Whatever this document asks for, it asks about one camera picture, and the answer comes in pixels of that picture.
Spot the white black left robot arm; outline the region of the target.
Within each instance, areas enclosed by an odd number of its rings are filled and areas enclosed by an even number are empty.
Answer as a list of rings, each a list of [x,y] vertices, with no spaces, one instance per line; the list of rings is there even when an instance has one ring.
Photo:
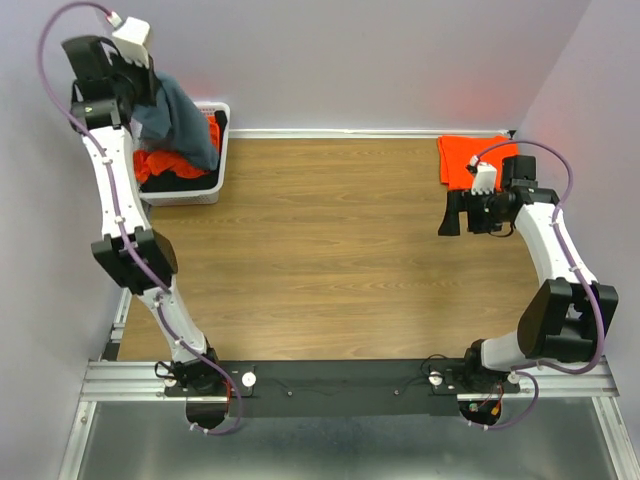
[[[156,364],[158,378],[201,396],[230,391],[215,350],[178,291],[173,247],[152,228],[139,198],[130,124],[135,107],[156,103],[153,67],[127,62],[105,37],[75,37],[62,48],[76,76],[69,113],[92,160],[101,199],[101,238],[92,244],[92,254],[159,324],[171,361]]]

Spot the blue grey t shirt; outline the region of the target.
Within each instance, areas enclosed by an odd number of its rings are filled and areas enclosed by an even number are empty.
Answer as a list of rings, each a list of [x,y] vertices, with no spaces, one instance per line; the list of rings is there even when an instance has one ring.
[[[137,105],[133,119],[141,126],[140,144],[147,151],[179,154],[190,165],[215,171],[220,156],[210,138],[209,122],[171,75],[157,72],[154,106]]]

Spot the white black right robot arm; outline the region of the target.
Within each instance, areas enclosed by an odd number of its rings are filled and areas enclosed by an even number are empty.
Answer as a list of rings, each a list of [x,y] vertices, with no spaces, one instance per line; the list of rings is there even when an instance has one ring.
[[[500,168],[473,157],[466,168],[472,184],[448,192],[439,235],[460,235],[462,213],[473,234],[495,234],[509,226],[525,242],[539,288],[515,331],[477,340],[467,349],[459,370],[462,384],[480,392],[496,378],[532,367],[570,375],[591,371],[603,355],[619,296],[582,261],[560,197],[539,187],[533,156],[506,157]]]

